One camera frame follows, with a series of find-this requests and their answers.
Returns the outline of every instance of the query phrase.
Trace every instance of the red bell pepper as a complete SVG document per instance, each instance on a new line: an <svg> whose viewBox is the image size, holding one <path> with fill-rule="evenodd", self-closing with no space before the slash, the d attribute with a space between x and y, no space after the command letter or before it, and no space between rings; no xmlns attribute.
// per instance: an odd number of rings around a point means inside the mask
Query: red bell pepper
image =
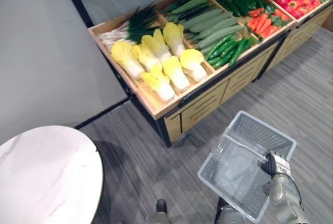
<svg viewBox="0 0 333 224"><path fill-rule="evenodd" d="M295 0L289 1L288 6L291 7L292 9L297 9L298 8L298 2Z"/></svg>

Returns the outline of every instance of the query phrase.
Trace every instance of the white marble table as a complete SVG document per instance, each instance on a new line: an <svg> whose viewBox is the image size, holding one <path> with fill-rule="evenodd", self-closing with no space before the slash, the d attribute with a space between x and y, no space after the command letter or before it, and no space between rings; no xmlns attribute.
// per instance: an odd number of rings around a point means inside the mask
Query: white marble table
<svg viewBox="0 0 333 224"><path fill-rule="evenodd" d="M103 168L76 129L45 126L0 146L1 224L86 224L94 218Z"/></svg>

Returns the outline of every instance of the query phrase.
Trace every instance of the vegetable display stand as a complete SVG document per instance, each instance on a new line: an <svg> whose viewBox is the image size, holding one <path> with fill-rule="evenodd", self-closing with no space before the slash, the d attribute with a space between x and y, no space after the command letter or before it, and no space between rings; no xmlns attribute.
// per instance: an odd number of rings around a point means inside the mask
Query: vegetable display stand
<svg viewBox="0 0 333 224"><path fill-rule="evenodd" d="M304 44L309 38L316 34L318 28L325 22L332 12L331 7L327 7L315 17L311 18L309 21L305 22L303 25L294 28L290 34L283 41L283 44L277 51L276 55L269 63L266 71L270 70L272 67L277 65L286 56L299 48Z"/></svg>
<svg viewBox="0 0 333 224"><path fill-rule="evenodd" d="M174 3L179 1L180 0L161 0L156 2L155 5L160 10L160 13L158 13L158 19L151 26L164 27L169 24L169 21L171 21L170 15L165 13L165 9L168 7L169 10L173 7L173 9L171 9L173 12L183 13L183 9L174 7ZM209 10L218 9L221 15L230 15L216 0L196 1L207 2L206 4L209 5L209 7L213 7L209 8ZM228 27L232 29L235 28L236 30L234 31L240 30L237 32L231 31L230 35L233 35L235 41L239 43L241 43L243 39L250 39L251 42L243 53L239 53L238 56L236 56L235 63L232 65L226 64L215 69L205 60L201 64L207 74L204 79L195 82L190 76L186 76L190 81L190 86L184 91L177 90L175 85L170 83L175 92L175 97L171 100L163 101L143 80L133 79L133 76L130 76L128 71L120 66L119 62L116 62L116 59L110 53L110 48L108 48L100 38L101 34L106 32L110 33L112 30L119 28L119 26L123 26L123 23L132 15L133 13L130 13L111 19L88 28L88 31L100 50L114 67L116 76L121 78L128 86L128 90L133 95L132 102L139 108L147 121L157 131L167 147L171 145L171 142L176 141L181 135L190 130L195 124L226 102L234 94L256 80L268 60L276 53L281 40L294 23L294 21L289 22L261 41L256 35L247 30L245 24L247 24L249 19L246 17L239 18L239 20L235 22L236 25ZM177 17L178 18L172 19L176 21L176 23L186 21L186 17L184 17L185 20L179 19L180 14L178 14ZM183 43L186 49L198 48L197 44L188 39L188 32L184 35Z"/></svg>
<svg viewBox="0 0 333 224"><path fill-rule="evenodd" d="M296 22L296 24L293 25L294 27L300 26L301 24L310 20L311 18L316 16L319 12L321 12L323 9L325 9L326 7L328 7L331 4L331 0L326 0L323 2L316 0L317 3L315 5L311 5L310 9L307 9L306 8L306 5L308 5L307 1L310 1L310 0L288 0L285 2L279 2L279 3L275 0L268 0L268 1L270 1L273 5L275 5L279 10L284 12L291 19L293 19ZM304 9L304 12L302 12L300 15L297 15L294 12L292 12L293 8L288 8L288 10L286 10L286 8L288 7L289 4L291 7L295 7L295 11L299 11L301 8L302 10Z"/></svg>

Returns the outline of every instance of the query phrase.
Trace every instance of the plastic basket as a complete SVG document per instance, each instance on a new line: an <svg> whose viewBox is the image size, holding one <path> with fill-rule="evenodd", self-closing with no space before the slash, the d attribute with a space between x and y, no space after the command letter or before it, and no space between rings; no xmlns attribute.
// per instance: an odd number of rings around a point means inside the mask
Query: plastic basket
<svg viewBox="0 0 333 224"><path fill-rule="evenodd" d="M271 177L260 168L258 159L232 139L261 155L266 155L269 150L277 152L287 161L296 147L296 141L240 111L198 172L200 180L216 194L246 218L258 223L269 204L263 186Z"/></svg>

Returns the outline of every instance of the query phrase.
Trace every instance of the wooden crate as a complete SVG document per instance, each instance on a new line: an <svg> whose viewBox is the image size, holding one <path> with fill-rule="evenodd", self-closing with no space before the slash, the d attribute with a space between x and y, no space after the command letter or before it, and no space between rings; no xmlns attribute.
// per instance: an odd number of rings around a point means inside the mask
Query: wooden crate
<svg viewBox="0 0 333 224"><path fill-rule="evenodd" d="M322 10L323 8L325 8L330 3L330 1L325 1L325 2L321 3L318 7L316 7L315 9L313 9L312 11L310 11L307 14L303 15L301 18L296 19L289 12L287 12L283 7L281 7L279 4L277 4L274 0L267 0L267 1L270 1L273 5L276 6L276 8L278 8L279 10L281 10L283 13L285 13L291 19L293 19L296 22L296 24L293 25L294 27L296 27L298 25L301 25L307 18L313 17L320 10Z"/></svg>
<svg viewBox="0 0 333 224"><path fill-rule="evenodd" d="M292 30L285 39L284 43L280 46L278 52L274 56L270 65L267 67L266 71L277 65L280 61L284 60L284 58L286 58L290 53L298 49L309 38L311 38L330 14L331 8L326 8L305 24Z"/></svg>
<svg viewBox="0 0 333 224"><path fill-rule="evenodd" d="M184 91L179 92L177 91L174 86L174 91L176 93L176 97L165 103L163 100L160 99L160 97L151 90L151 88L144 83L141 80L133 80L130 78L130 76L120 67L120 65L112 58L110 52L106 48L106 46L100 41L98 38L98 34L105 33L112 31L113 29L116 29L119 27L125 20L127 20L133 13L127 14L125 16L121 16L103 23L100 23L98 25L95 25L88 29L90 35L98 45L98 47L102 50L104 55L110 60L111 64L114 66L114 68L117 70L117 72L121 75L121 77L125 80L125 82L128 84L130 89L134 94L137 95L140 102L146 107L148 112L155 118L158 119L159 117L163 116L165 113L167 113L172 108L176 107L181 99L190 93L191 91L195 90L196 88L200 87L204 83L206 83L209 79L211 79L214 75L214 69L206 62L202 63L203 68L207 72L207 77L200 81L199 83L196 83L192 78L189 76L187 77L190 81L190 87ZM157 25L165 25L166 19L159 15L159 19L156 22ZM184 43L186 48L190 48L188 43Z"/></svg>

